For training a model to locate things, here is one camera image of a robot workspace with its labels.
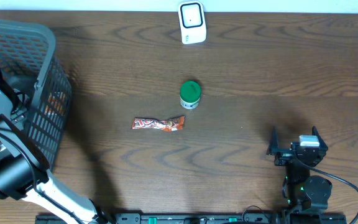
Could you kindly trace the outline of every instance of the basket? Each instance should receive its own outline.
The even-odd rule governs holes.
[[[30,106],[11,120],[34,140],[51,168],[71,102],[71,86],[54,56],[55,46],[55,36],[45,26],[0,20],[0,69],[4,79],[33,80]]]

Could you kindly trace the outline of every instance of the white device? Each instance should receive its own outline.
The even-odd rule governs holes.
[[[178,8],[181,41],[195,44],[206,39],[203,5],[199,1],[183,2]]]

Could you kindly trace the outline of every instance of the green lid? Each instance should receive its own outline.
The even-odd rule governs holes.
[[[201,96],[201,87],[193,81],[185,82],[180,88],[180,98],[187,103],[196,102]]]

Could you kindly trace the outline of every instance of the white backdrop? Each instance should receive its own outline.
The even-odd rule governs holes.
[[[177,11],[183,0],[0,0],[0,9]],[[201,0],[207,12],[358,13],[358,0]]]

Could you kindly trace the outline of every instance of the perforated basket side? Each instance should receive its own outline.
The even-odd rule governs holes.
[[[34,97],[32,102],[36,106],[29,113],[28,137],[35,141],[53,166],[71,103],[70,83],[55,57],[44,85],[37,91],[40,91],[40,97]]]

